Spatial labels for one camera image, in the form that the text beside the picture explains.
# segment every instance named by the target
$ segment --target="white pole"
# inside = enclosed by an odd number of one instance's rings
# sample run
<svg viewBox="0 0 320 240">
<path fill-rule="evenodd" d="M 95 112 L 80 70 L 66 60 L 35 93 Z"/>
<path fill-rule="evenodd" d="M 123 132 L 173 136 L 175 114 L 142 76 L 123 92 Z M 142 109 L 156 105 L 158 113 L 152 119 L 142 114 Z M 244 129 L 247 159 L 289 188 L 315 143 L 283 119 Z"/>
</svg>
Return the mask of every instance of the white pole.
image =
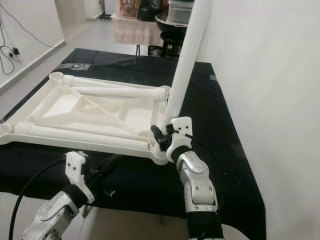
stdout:
<svg viewBox="0 0 320 240">
<path fill-rule="evenodd" d="M 176 66 L 168 104 L 165 109 L 161 130 L 165 132 L 165 125 L 180 114 L 185 99 L 192 70 L 198 56 L 207 21 L 211 12 L 213 0 L 195 0 L 186 30 L 180 57 Z"/>
</svg>

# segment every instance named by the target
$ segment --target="white pipe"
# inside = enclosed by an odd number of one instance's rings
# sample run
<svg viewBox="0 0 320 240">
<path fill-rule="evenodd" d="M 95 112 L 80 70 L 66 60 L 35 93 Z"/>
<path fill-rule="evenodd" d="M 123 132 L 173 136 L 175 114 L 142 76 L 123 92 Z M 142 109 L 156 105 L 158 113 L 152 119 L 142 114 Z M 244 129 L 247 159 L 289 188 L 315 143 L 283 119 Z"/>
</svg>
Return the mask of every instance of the white pipe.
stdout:
<svg viewBox="0 0 320 240">
<path fill-rule="evenodd" d="M 195 0 L 176 66 L 170 97 L 165 109 L 161 130 L 171 119 L 179 117 L 185 99 L 189 80 L 198 56 L 199 47 L 205 32 L 213 0 Z"/>
<path fill-rule="evenodd" d="M 163 87 L 156 88 L 115 88 L 115 87 L 87 87 L 73 86 L 72 90 L 80 94 L 104 95 L 114 97 L 133 97 L 133 98 L 150 98 L 157 101 L 166 100 L 166 89 Z"/>
<path fill-rule="evenodd" d="M 14 133 L 20 135 L 31 135 L 37 137 L 110 145 L 127 149 L 148 149 L 148 142 L 146 141 L 71 131 L 54 127 L 38 126 L 30 122 L 19 122 L 14 128 Z"/>
<path fill-rule="evenodd" d="M 101 82 L 101 81 L 97 81 L 97 80 L 93 80 L 93 79 L 88 80 L 88 79 L 83 79 L 83 78 L 72 76 L 72 75 L 64 75 L 62 82 L 64 84 L 69 85 L 69 86 L 80 84 L 80 85 L 87 85 L 87 86 L 92 86 L 92 87 L 131 88 L 130 86 L 112 84 L 109 82 Z"/>
</svg>

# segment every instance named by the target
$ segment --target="plastic container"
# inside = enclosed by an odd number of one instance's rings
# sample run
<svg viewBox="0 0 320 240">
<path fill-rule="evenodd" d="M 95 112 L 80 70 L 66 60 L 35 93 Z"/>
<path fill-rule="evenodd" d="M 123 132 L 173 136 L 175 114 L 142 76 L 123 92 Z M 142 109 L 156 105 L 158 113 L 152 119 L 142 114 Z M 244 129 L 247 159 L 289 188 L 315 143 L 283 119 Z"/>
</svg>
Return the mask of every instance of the plastic container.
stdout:
<svg viewBox="0 0 320 240">
<path fill-rule="evenodd" d="M 166 22 L 175 24 L 188 24 L 194 3 L 178 0 L 170 0 L 168 3 L 169 12 Z"/>
</svg>

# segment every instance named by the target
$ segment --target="white tray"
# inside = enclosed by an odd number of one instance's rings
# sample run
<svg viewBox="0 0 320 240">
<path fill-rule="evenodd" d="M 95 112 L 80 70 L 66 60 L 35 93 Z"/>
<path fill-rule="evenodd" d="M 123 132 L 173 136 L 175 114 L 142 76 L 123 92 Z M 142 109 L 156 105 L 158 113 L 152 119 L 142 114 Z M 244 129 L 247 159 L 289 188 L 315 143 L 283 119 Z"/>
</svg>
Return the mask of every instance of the white tray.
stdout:
<svg viewBox="0 0 320 240">
<path fill-rule="evenodd" d="M 84 89 L 99 94 L 79 93 Z M 101 94 L 117 89 L 129 91 L 129 96 Z M 150 91 L 161 94 L 138 97 Z M 74 148 L 145 157 L 164 165 L 168 160 L 156 149 L 151 126 L 163 121 L 169 91 L 168 86 L 159 89 L 55 72 L 0 125 L 0 145 L 24 142 Z"/>
</svg>

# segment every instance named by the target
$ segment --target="stool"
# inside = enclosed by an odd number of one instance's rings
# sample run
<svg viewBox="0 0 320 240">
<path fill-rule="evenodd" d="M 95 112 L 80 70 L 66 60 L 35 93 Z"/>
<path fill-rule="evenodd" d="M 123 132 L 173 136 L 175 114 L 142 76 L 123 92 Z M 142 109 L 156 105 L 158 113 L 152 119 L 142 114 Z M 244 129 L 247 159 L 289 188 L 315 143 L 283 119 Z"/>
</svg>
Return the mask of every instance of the stool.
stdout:
<svg viewBox="0 0 320 240">
<path fill-rule="evenodd" d="M 185 34 L 175 33 L 175 32 L 162 32 L 160 34 L 160 38 L 163 40 L 163 46 L 161 51 L 161 57 L 165 58 L 168 51 L 168 46 L 172 46 L 171 57 L 179 57 L 174 56 L 176 46 L 181 46 L 185 39 Z"/>
</svg>

